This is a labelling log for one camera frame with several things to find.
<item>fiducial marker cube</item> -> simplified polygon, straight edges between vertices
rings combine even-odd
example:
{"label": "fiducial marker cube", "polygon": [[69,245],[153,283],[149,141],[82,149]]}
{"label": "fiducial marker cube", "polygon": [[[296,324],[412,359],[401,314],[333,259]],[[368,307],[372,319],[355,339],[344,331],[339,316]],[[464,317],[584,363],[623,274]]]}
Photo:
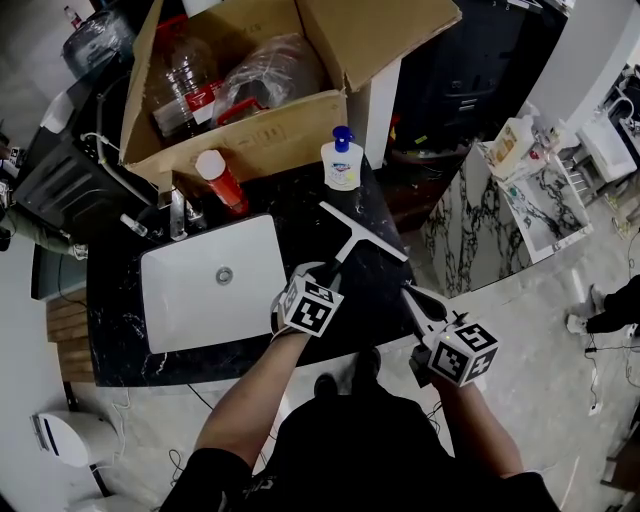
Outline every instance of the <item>fiducial marker cube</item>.
{"label": "fiducial marker cube", "polygon": [[453,324],[434,338],[429,368],[464,386],[489,370],[498,346],[498,340],[479,323]]}
{"label": "fiducial marker cube", "polygon": [[322,336],[343,298],[317,285],[311,276],[295,276],[280,298],[284,323],[313,336]]}

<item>black marble countertop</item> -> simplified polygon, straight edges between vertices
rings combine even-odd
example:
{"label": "black marble countertop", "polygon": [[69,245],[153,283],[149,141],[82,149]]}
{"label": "black marble countertop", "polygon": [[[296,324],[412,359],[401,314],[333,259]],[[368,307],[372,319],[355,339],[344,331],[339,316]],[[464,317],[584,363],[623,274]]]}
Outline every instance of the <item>black marble countertop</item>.
{"label": "black marble countertop", "polygon": [[[331,261],[349,238],[349,228],[319,206],[323,200],[402,250],[368,164],[362,168],[362,185],[352,192],[330,190],[323,178],[319,163],[243,185],[252,213],[269,213],[275,221],[287,278],[301,263]],[[165,386],[242,376],[262,355],[270,334],[166,354],[149,351],[140,256],[154,246],[125,227],[91,246],[87,301],[98,386]],[[413,332],[400,296],[400,286],[413,279],[409,262],[402,264],[377,246],[361,242],[346,260],[342,276],[340,293],[345,299],[324,335],[311,339],[299,365],[358,352]]]}

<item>white wall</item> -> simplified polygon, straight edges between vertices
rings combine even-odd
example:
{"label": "white wall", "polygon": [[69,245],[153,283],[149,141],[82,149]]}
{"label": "white wall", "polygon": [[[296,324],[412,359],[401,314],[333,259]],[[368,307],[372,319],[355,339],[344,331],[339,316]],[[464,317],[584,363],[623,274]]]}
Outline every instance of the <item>white wall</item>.
{"label": "white wall", "polygon": [[89,0],[0,2],[0,119],[14,145],[28,145],[49,102],[75,82],[61,56],[73,33],[66,5],[82,19],[93,12]]}
{"label": "white wall", "polygon": [[18,235],[0,253],[0,494],[16,512],[59,512],[99,492],[88,469],[39,450],[29,421],[67,407],[45,304],[30,297],[33,247]]}
{"label": "white wall", "polygon": [[528,101],[577,130],[604,98],[640,34],[636,0],[579,0]]}
{"label": "white wall", "polygon": [[629,66],[636,66],[640,64],[640,38],[638,39],[635,48],[631,52],[631,55],[629,55],[627,64],[629,64]]}
{"label": "white wall", "polygon": [[384,160],[401,63],[402,59],[394,60],[362,89],[347,96],[349,127],[374,170],[380,169]]}

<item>soap dispenser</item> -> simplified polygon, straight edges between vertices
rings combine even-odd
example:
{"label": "soap dispenser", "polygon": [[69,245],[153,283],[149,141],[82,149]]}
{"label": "soap dispenser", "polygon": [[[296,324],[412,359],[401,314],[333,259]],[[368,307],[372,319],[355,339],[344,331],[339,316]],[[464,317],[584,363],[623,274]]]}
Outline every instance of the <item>soap dispenser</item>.
{"label": "soap dispenser", "polygon": [[334,142],[320,149],[324,164],[324,183],[334,190],[353,190],[360,186],[360,165],[364,150],[351,142],[354,137],[348,126],[333,130]]}

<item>black shoe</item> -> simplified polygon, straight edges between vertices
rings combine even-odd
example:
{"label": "black shoe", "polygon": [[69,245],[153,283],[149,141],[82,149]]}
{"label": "black shoe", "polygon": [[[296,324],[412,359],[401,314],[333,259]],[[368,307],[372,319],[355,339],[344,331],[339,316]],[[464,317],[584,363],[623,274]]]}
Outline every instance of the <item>black shoe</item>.
{"label": "black shoe", "polygon": [[323,373],[318,377],[315,386],[313,386],[313,396],[316,398],[338,396],[338,384],[336,384],[336,379],[333,378],[333,375]]}
{"label": "black shoe", "polygon": [[377,348],[363,350],[356,359],[356,371],[353,374],[354,380],[375,381],[380,373],[380,352]]}

